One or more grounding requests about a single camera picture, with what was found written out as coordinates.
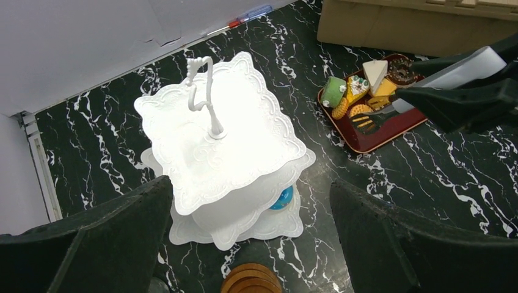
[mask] cake stand handle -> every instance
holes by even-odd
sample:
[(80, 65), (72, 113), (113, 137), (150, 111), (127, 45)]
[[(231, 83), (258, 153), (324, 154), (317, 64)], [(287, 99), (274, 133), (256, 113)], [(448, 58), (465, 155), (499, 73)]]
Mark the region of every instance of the cake stand handle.
[[(194, 98), (196, 96), (197, 87), (192, 83), (194, 76), (198, 73), (200, 67), (207, 64), (207, 85), (206, 85), (206, 101), (199, 102), (198, 104), (194, 104)], [(227, 135), (227, 132), (221, 125), (221, 122), (216, 117), (216, 113), (214, 111), (214, 107), (211, 101), (211, 88), (212, 88), (212, 80), (213, 80), (213, 61), (212, 57), (198, 57), (195, 59), (188, 58), (187, 59), (187, 81), (186, 84), (191, 88), (189, 92), (189, 101), (188, 106), (191, 111), (201, 111), (204, 106), (207, 106), (209, 110), (209, 114), (211, 115), (211, 126), (208, 130), (209, 135), (213, 139), (222, 139)]]

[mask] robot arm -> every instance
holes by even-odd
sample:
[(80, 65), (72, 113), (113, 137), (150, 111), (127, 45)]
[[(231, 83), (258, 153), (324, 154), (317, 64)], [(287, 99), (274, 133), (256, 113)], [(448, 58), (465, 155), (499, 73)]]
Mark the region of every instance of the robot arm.
[[(414, 62), (411, 69), (429, 76), (423, 80), (427, 84), (399, 89), (396, 96), (446, 132), (482, 132), (502, 124), (518, 126), (518, 34), (494, 43), (485, 50), (487, 54), (481, 54), (483, 49)], [(448, 74), (456, 81), (446, 80)]]

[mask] cheese wedge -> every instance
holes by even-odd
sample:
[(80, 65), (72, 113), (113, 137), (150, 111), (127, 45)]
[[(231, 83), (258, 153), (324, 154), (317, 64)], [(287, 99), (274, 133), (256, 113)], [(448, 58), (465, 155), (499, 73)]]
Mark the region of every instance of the cheese wedge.
[(378, 87), (376, 93), (372, 96), (390, 96), (392, 93), (398, 89), (398, 86), (384, 78), (381, 84)]
[(363, 64), (363, 73), (371, 85), (371, 93), (376, 93), (381, 81), (387, 75), (389, 62), (386, 60), (373, 60)]

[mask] toy cake slice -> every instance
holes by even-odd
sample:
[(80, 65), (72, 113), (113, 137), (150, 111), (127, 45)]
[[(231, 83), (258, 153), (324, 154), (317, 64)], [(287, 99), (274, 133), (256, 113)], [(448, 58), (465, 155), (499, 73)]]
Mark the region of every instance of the toy cake slice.
[(363, 64), (363, 73), (371, 86), (371, 93), (376, 93), (381, 81), (387, 75), (389, 63), (386, 60), (373, 60)]

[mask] ornate white plate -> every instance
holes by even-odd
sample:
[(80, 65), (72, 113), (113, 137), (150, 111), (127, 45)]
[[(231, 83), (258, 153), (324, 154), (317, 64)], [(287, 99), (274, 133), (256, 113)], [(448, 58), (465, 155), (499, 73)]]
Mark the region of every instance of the ornate white plate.
[[(257, 222), (246, 232), (239, 235), (237, 241), (244, 241), (250, 238), (267, 240), (279, 236), (299, 237), (304, 226), (299, 216), (301, 208), (301, 196), (297, 190), (297, 185), (293, 184), (293, 200), (287, 207), (279, 211), (266, 210)], [(201, 229), (192, 215), (179, 215), (175, 209), (171, 209), (173, 225), (169, 231), (169, 240), (175, 245), (181, 245), (194, 241), (197, 243), (214, 242), (211, 235)]]
[[(214, 203), (306, 153), (249, 53), (215, 64), (213, 72), (212, 103), (227, 132), (223, 139), (208, 135), (211, 117), (206, 109), (188, 109), (186, 80), (134, 103), (153, 154), (173, 183), (175, 207), (181, 215)], [(207, 73), (194, 76), (197, 99), (205, 96), (206, 82)]]
[(201, 229), (212, 235), (220, 250), (228, 250), (239, 235), (250, 229), (259, 215), (279, 199), (281, 192), (292, 186), (302, 171), (314, 162), (314, 152), (307, 150), (304, 156), (286, 163), (279, 170), (231, 191), (215, 203), (199, 207), (192, 213), (192, 218)]

